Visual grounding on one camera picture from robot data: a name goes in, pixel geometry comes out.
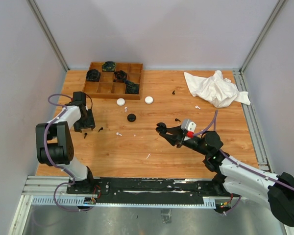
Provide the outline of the black earbud charging case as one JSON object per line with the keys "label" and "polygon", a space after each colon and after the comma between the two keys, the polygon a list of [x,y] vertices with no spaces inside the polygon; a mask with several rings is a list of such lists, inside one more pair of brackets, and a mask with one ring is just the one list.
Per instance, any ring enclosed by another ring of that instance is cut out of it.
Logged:
{"label": "black earbud charging case", "polygon": [[160,123],[157,123],[156,124],[156,132],[157,133],[159,133],[159,134],[165,134],[165,133],[167,133],[167,126],[166,126],[166,124],[165,123],[163,123],[163,122],[160,122]]}

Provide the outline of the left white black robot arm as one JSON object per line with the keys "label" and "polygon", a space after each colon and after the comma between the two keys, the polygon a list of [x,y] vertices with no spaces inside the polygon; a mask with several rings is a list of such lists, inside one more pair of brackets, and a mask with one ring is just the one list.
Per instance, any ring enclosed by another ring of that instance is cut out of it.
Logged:
{"label": "left white black robot arm", "polygon": [[74,145],[70,129],[75,132],[95,128],[92,107],[87,107],[84,92],[52,94],[48,97],[51,105],[61,107],[61,111],[47,123],[36,125],[37,159],[41,164],[53,166],[69,176],[67,193],[91,193],[95,181],[89,167],[74,156]]}

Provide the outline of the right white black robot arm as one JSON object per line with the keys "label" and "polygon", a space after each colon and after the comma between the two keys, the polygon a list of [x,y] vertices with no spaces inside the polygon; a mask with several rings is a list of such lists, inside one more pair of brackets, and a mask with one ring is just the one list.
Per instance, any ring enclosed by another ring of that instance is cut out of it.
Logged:
{"label": "right white black robot arm", "polygon": [[245,197],[270,210],[281,223],[294,227],[294,177],[286,172],[265,172],[237,160],[222,150],[216,131],[197,134],[195,127],[194,122],[172,128],[160,122],[156,132],[172,146],[185,146],[204,155],[204,165],[220,178],[212,183],[216,195],[228,192]]}

